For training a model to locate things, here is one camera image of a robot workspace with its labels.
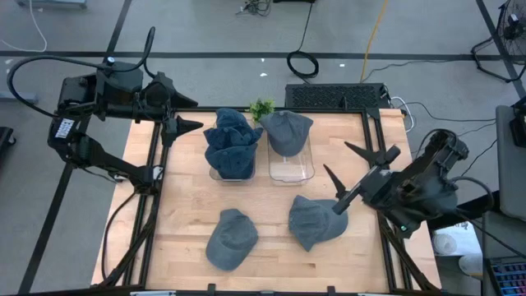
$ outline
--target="yellow cable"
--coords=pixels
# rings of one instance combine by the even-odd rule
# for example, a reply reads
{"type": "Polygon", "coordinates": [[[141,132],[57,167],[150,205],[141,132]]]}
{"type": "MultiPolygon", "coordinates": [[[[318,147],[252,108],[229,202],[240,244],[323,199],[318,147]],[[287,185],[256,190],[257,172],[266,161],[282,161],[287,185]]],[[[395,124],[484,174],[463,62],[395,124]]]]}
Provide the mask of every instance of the yellow cable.
{"type": "Polygon", "coordinates": [[[381,22],[381,18],[384,16],[385,8],[387,7],[387,2],[389,0],[385,0],[384,4],[381,6],[381,12],[378,15],[378,19],[376,20],[376,24],[374,29],[372,29],[371,37],[369,37],[369,43],[367,44],[367,50],[365,52],[365,58],[363,59],[363,67],[362,67],[362,75],[360,76],[360,83],[363,81],[363,77],[365,76],[365,69],[367,68],[367,57],[369,56],[369,49],[371,49],[372,40],[375,38],[376,31],[378,30],[378,25],[381,22]]]}

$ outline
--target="black floor mat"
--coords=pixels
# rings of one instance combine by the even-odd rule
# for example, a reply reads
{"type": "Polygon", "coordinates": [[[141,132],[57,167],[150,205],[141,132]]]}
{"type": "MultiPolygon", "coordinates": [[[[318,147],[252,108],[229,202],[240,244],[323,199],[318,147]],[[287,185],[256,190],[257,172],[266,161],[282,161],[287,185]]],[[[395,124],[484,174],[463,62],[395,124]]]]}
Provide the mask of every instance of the black floor mat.
{"type": "Polygon", "coordinates": [[[348,109],[389,108],[388,94],[381,83],[287,85],[285,107],[342,108],[342,98],[348,109]]]}

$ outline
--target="stacked caps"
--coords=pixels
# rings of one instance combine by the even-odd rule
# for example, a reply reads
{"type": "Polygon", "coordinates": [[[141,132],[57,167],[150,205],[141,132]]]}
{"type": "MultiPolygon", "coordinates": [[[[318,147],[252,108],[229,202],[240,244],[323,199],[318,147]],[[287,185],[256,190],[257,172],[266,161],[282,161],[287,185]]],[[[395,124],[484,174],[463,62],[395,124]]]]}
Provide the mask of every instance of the stacked caps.
{"type": "Polygon", "coordinates": [[[236,110],[217,110],[216,126],[204,131],[208,148],[205,157],[223,179],[248,179],[254,171],[257,141],[263,128],[252,129],[236,110]]]}

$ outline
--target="white cable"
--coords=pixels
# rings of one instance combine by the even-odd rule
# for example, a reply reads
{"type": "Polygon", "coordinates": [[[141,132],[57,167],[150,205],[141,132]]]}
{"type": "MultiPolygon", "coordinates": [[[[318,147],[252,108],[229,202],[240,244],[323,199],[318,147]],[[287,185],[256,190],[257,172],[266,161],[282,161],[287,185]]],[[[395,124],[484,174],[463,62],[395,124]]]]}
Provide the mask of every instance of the white cable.
{"type": "Polygon", "coordinates": [[[44,34],[42,34],[42,31],[40,30],[39,25],[36,23],[35,14],[33,14],[33,0],[30,0],[30,14],[31,14],[31,18],[33,19],[33,23],[35,24],[36,30],[39,32],[40,37],[42,37],[42,40],[44,41],[44,48],[42,50],[38,50],[38,49],[21,49],[21,48],[17,48],[16,46],[10,45],[9,43],[4,41],[3,39],[1,39],[1,41],[2,41],[3,44],[7,45],[8,47],[10,47],[12,49],[20,50],[20,51],[27,52],[27,53],[43,53],[43,52],[45,52],[48,49],[48,41],[44,37],[44,34]]]}
{"type": "Polygon", "coordinates": [[[411,130],[413,129],[414,127],[414,120],[413,120],[413,115],[411,114],[411,110],[409,110],[409,107],[407,106],[407,104],[405,103],[404,99],[400,98],[400,97],[391,97],[391,100],[393,99],[398,99],[400,102],[402,102],[402,104],[404,104],[404,107],[405,109],[408,111],[408,116],[409,118],[411,119],[411,127],[408,129],[408,130],[405,130],[405,132],[411,132],[411,130]]]}

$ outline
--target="baseball cap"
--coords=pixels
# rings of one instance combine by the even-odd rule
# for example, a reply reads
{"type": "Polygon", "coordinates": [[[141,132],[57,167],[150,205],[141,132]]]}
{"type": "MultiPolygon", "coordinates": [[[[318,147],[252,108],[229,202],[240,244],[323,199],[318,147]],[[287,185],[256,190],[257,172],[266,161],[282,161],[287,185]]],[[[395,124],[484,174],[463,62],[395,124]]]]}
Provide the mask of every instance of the baseball cap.
{"type": "Polygon", "coordinates": [[[256,143],[263,133],[263,128],[251,128],[239,131],[235,127],[209,128],[205,133],[208,145],[220,150],[231,146],[249,146],[256,143]]]}
{"type": "Polygon", "coordinates": [[[311,201],[296,196],[288,214],[288,229],[296,236],[303,248],[309,252],[315,243],[337,238],[345,232],[348,215],[337,215],[332,211],[333,200],[311,201]]]}
{"type": "Polygon", "coordinates": [[[223,210],[206,245],[206,257],[220,270],[233,271],[245,260],[257,239],[250,218],[237,209],[223,210]]]}
{"type": "Polygon", "coordinates": [[[313,121],[290,111],[278,111],[260,119],[261,126],[269,133],[272,149],[282,156],[298,154],[309,136],[313,121]]]}
{"type": "Polygon", "coordinates": [[[223,179],[248,179],[254,170],[257,144],[221,150],[208,146],[205,158],[223,179]]]}

